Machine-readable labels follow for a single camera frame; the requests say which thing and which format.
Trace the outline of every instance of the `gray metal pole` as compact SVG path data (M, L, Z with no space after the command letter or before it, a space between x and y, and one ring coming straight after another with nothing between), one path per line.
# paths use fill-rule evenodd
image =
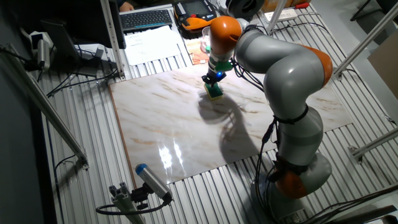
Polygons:
M278 5L276 6L276 9L272 15L271 21L269 22L269 25L267 26L267 32L270 33L274 29L276 22L279 19L280 14L282 13L282 10L284 10L285 4L287 0L279 0Z
M113 19L111 14L111 8L109 6L109 0L101 0L102 11L104 14L105 22L107 24L109 39L111 40L113 55L116 61L116 66L118 68L119 75L124 77L124 68L122 59L120 56L120 49L118 44L118 38L116 37L116 31L113 25Z
M353 152L353 156L355 158L362 156L364 153L369 152L370 150L374 149L375 147L380 146L381 144L390 141L398 136L398 128L384 134L383 136L377 138L376 140L366 144L364 147L357 149Z
M11 46L8 50L15 52ZM50 104L49 99L43 93L42 89L38 86L36 80L32 78L23 68L19 59L6 53L0 53L0 59L8 65L12 71L12 76L16 77L19 83L24 87L29 97L35 102L36 106L43 112L47 119L51 122L52 126L61 135L62 139L68 144L70 149L77 155L79 160L88 167L87 155L84 150L79 146L75 137L69 131L68 127L62 121L57 111Z
M391 22L398 15L398 2L397 4L384 16L381 21L372 29L368 36L358 44L355 49L343 60L343 62L337 67L334 74L340 74L347 66L374 40L380 32L386 28L389 22Z

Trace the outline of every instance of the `metal bracket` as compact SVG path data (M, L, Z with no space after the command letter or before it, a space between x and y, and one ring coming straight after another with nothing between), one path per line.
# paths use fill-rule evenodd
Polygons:
M89 168L90 168L90 166L88 165L88 161L87 160L85 160L85 161L82 161L82 163L83 163L83 170L88 170Z
M351 153L352 156L354 156L355 152L358 151L358 148L355 146L348 146L348 150ZM363 155L360 155L358 157L354 157L356 162L358 162L358 164L362 164L363 163Z

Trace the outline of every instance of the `person's hand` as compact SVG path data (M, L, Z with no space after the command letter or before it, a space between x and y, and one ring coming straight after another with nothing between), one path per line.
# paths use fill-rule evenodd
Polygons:
M123 5L120 6L120 8L119 8L120 12L128 12L128 11L133 11L133 10L134 10L134 7L128 2L123 3Z

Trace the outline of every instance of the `slotted aluminum surface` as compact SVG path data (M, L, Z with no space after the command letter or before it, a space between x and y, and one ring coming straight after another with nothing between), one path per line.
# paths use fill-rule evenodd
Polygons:
M170 5L155 9L168 9L172 15ZM300 12L315 10L311 6L301 9ZM264 26L264 21L264 16L259 13L255 22ZM307 14L294 21L279 22L276 29L302 22L314 22L325 26L320 16ZM316 26L287 28L276 32L274 37L320 49L331 56L335 67L346 56L333 41L332 36ZM136 66L127 66L126 56L122 55L126 79L191 66L183 43L179 44L179 47L180 55ZM107 53L110 58L113 57L110 52ZM103 77L104 73L99 72L98 76ZM40 84L44 92L48 93L66 77L56 74L44 75ZM93 78L83 76L69 77L71 83L91 79ZM117 78L110 83L120 81ZM367 84L353 72L344 72L340 82L336 79L332 79L331 82L354 123L324 134L319 151L331 162L333 173L322 188L302 199L306 208L298 213L302 220L333 203L359 198L387 187L396 183L398 178L398 167L394 162L398 161L397 139L366 153L361 165L356 163L347 149L349 145L363 146L394 128L394 125L383 117L380 103L369 91ZM126 182L130 189L133 188L107 84L99 81L73 86L71 89L60 91L50 100L78 142L85 148L90 165L88 170L83 170L75 158L60 165L57 170L60 180L60 202L55 190L54 174L51 173L58 222L62 223L59 206L61 204L65 223L129 223L125 217L105 216L95 212L96 207L111 203L108 192L110 185L118 186L120 182ZM44 128L49 166L53 167L53 164L73 153L52 127L51 137L48 136L45 122ZM50 142L55 161L51 160ZM259 204L250 193L256 157L169 184L174 202L160 211L144 215L147 223L266 223ZM275 159L275 151L266 152L263 158L265 167L262 170L269 170L271 160ZM147 203L154 208L159 206L161 201L155 195L151 195Z

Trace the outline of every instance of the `screen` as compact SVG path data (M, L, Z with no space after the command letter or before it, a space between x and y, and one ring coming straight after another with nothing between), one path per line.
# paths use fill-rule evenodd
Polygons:
M185 2L189 14L207 15L209 11L202 1Z

